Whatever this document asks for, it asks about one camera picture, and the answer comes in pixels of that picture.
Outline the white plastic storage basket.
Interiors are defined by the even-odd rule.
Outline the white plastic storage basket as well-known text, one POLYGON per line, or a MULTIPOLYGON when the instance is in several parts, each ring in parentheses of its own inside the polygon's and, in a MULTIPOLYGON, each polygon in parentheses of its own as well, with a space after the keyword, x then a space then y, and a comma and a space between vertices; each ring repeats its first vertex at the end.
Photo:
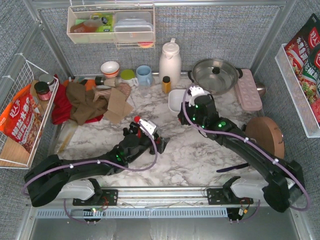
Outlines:
POLYGON ((172 116, 177 117, 181 111, 181 103, 186 89, 173 89, 168 94, 168 108, 172 116))

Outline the brown cardboard piece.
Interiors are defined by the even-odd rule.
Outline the brown cardboard piece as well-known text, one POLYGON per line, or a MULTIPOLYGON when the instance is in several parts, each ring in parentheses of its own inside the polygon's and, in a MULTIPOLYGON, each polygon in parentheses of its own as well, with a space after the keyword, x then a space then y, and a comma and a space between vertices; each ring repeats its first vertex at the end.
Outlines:
POLYGON ((127 115, 131 113, 131 106, 126 99, 126 95, 116 88, 112 88, 108 100, 107 111, 103 117, 112 124, 119 124, 127 115))

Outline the brown cloth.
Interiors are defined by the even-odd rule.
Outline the brown cloth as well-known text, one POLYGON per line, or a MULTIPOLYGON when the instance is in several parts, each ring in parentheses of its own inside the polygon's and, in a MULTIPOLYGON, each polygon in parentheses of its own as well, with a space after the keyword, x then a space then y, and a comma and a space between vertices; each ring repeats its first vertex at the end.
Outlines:
POLYGON ((102 116, 108 110, 111 89, 86 90, 86 87, 76 82, 70 82, 66 87, 66 96, 72 105, 70 118, 79 126, 88 120, 102 116))

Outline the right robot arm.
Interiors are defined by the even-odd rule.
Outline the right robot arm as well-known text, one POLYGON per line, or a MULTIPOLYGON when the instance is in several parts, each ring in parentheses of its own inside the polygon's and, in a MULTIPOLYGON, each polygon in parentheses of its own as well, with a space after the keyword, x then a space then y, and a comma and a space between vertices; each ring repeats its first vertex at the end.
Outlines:
POLYGON ((219 116, 211 94, 199 95, 193 104, 183 100, 178 114, 182 125, 191 125, 206 138, 215 141, 242 157, 258 171, 261 180, 248 180, 235 176, 223 186, 227 197, 264 200, 279 213, 293 207, 293 203, 305 196, 306 205, 302 211, 310 208, 311 200, 305 188, 301 165, 296 161, 287 162, 269 153, 254 143, 231 120, 219 116))

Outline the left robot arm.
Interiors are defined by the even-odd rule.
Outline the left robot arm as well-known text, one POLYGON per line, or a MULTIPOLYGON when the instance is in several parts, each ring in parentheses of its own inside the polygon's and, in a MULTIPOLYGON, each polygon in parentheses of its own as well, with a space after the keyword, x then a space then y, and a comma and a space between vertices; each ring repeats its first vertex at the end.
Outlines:
POLYGON ((51 203, 62 188, 72 181, 110 176, 128 170, 129 164, 147 150, 151 155, 162 154, 169 141, 169 138, 160 137, 157 133, 150 139, 138 131, 137 134, 126 134, 111 151, 98 157, 67 160, 60 159, 56 154, 50 155, 24 176, 31 204, 33 207, 42 207, 51 203))

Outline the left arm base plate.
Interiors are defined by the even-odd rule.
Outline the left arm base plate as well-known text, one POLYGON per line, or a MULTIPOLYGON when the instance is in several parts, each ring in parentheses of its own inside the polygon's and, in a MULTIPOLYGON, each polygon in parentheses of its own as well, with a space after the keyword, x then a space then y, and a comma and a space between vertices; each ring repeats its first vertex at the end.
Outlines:
POLYGON ((72 201, 73 206, 116 206, 118 203, 118 193, 117 189, 103 189, 100 196, 94 195, 87 200, 81 200, 74 198, 72 201))

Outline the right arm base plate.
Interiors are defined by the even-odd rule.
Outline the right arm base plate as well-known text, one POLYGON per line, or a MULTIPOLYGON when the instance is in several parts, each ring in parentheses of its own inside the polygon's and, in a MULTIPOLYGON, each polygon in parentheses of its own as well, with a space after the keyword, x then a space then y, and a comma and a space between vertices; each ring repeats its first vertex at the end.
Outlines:
POLYGON ((239 198, 232 192, 225 193, 223 188, 206 187, 203 190, 204 196, 210 206, 217 205, 251 205, 254 203, 252 198, 239 198))

